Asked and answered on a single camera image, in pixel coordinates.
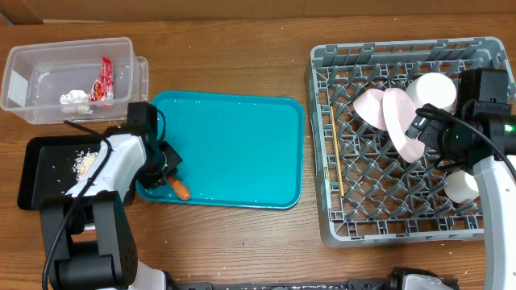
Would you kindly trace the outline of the orange carrot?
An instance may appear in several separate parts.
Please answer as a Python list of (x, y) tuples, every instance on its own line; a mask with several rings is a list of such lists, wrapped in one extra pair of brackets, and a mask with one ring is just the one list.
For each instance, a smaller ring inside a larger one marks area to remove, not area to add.
[(168, 178), (168, 183), (180, 200), (188, 201), (190, 199), (189, 189), (175, 176), (170, 176)]

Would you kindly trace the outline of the pink plate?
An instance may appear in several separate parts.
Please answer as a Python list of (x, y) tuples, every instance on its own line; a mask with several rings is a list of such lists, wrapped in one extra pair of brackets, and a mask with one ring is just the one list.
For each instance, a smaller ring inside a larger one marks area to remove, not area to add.
[(390, 140), (398, 154), (408, 163), (420, 159), (425, 144), (406, 136), (406, 130), (416, 118), (416, 106), (406, 92), (399, 88), (384, 91), (382, 110)]

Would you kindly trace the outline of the pale green cup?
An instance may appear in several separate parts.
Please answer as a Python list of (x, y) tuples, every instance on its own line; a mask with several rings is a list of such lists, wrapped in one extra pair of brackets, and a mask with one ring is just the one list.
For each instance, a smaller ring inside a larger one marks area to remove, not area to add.
[(423, 74), (412, 81), (406, 93), (417, 108), (432, 104), (446, 111), (450, 111), (457, 95), (452, 79), (436, 72)]

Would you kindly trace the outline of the pink bowl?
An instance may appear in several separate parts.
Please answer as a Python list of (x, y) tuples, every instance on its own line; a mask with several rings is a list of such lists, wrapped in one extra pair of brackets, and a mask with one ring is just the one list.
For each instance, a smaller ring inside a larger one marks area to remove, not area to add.
[(367, 89), (354, 102), (355, 112), (369, 125), (386, 131), (382, 100), (385, 92), (379, 89)]

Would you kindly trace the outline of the pile of rice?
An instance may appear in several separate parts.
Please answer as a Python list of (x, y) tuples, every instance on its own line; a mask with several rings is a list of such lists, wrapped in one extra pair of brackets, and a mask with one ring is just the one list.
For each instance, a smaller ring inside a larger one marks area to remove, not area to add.
[(91, 151), (81, 151), (78, 153), (75, 164), (72, 167), (73, 172), (76, 174), (76, 181), (83, 180), (85, 174), (88, 172), (89, 168), (97, 158), (97, 152)]

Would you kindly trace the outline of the red snack wrapper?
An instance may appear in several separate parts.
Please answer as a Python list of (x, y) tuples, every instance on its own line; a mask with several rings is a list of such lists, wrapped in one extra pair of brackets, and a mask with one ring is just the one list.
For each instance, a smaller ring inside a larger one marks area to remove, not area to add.
[(114, 96), (113, 62), (103, 57), (101, 72), (95, 80), (89, 93), (89, 101), (104, 102), (112, 100)]

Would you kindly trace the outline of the wooden chopstick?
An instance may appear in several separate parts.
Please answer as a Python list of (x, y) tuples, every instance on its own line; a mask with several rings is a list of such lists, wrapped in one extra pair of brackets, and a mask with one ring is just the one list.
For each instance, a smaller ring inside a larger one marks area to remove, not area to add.
[(338, 136), (336, 134), (334, 110), (333, 110), (333, 107), (331, 107), (331, 106), (330, 106), (330, 121), (331, 121), (333, 144), (334, 144), (334, 149), (335, 149), (335, 162), (336, 162), (338, 182), (339, 182), (339, 194), (340, 194), (341, 198), (344, 198), (342, 168), (341, 168), (340, 154), (339, 154), (339, 140), (338, 140)]

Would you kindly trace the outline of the white tissue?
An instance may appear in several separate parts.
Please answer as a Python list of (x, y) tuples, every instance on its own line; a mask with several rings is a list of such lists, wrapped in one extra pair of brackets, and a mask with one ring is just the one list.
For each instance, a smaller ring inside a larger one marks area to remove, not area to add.
[(92, 114), (88, 105), (89, 94), (84, 90), (70, 90), (60, 96), (61, 111), (66, 114)]

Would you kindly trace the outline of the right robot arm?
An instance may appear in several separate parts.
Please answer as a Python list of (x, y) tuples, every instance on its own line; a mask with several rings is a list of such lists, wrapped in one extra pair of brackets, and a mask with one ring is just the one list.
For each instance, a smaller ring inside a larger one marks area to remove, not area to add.
[(426, 104), (405, 131), (474, 176), (483, 205), (487, 289), (515, 287), (515, 116), (508, 87), (505, 69), (461, 72), (456, 112)]

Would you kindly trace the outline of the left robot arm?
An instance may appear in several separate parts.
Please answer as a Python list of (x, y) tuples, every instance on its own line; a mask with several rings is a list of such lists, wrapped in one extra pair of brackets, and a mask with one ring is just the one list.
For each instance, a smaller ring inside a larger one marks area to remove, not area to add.
[(127, 120), (102, 134), (96, 159), (62, 197), (40, 209), (45, 248), (44, 289), (174, 289), (167, 271), (139, 261), (124, 201), (132, 184), (188, 189), (177, 179), (182, 159), (165, 141), (164, 114), (132, 102)]

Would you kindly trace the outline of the grey dishwasher rack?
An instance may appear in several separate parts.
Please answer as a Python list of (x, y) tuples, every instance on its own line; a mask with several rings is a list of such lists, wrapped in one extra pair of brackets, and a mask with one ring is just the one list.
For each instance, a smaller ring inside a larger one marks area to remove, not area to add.
[[(312, 48), (306, 92), (314, 142), (321, 239), (329, 247), (480, 240), (479, 200), (456, 204), (432, 149), (406, 162), (389, 135), (367, 124), (353, 102), (367, 89), (405, 89), (426, 73), (456, 79), (475, 68), (509, 69), (494, 37), (323, 44)], [(344, 198), (339, 194), (330, 121), (335, 115)]]

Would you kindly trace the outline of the white cup in rack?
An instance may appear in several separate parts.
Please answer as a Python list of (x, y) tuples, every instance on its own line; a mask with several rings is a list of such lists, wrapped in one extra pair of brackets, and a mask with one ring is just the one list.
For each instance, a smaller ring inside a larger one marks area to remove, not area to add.
[(455, 203), (463, 204), (480, 196), (474, 176), (465, 171), (453, 172), (445, 181), (444, 192)]

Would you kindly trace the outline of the clear plastic bin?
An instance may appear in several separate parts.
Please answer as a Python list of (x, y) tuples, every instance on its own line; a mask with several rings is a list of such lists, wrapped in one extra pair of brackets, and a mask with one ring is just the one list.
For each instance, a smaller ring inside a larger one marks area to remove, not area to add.
[[(103, 57), (113, 62), (113, 99), (89, 101), (92, 114), (63, 113), (60, 96), (73, 89), (89, 94)], [(148, 87), (148, 62), (127, 37), (24, 45), (7, 57), (1, 107), (30, 124), (114, 121), (127, 116), (129, 103), (147, 101)]]

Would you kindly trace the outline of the black plastic tray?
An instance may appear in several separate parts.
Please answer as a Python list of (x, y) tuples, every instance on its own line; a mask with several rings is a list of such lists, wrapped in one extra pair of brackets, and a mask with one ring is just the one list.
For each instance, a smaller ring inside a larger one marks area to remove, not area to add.
[[(79, 152), (97, 152), (85, 174), (76, 181), (72, 167)], [(124, 200), (146, 161), (141, 138), (112, 135), (102, 141), (92, 135), (36, 137), (29, 141), (19, 186), (18, 207), (39, 210), (79, 196), (84, 203)]]

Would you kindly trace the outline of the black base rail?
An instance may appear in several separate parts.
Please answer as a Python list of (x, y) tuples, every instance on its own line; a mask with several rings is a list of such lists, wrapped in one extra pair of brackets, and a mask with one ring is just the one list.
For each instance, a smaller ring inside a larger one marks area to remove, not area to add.
[(275, 283), (275, 284), (212, 284), (175, 282), (173, 289), (180, 290), (384, 290), (389, 288), (386, 279), (351, 279), (344, 283)]

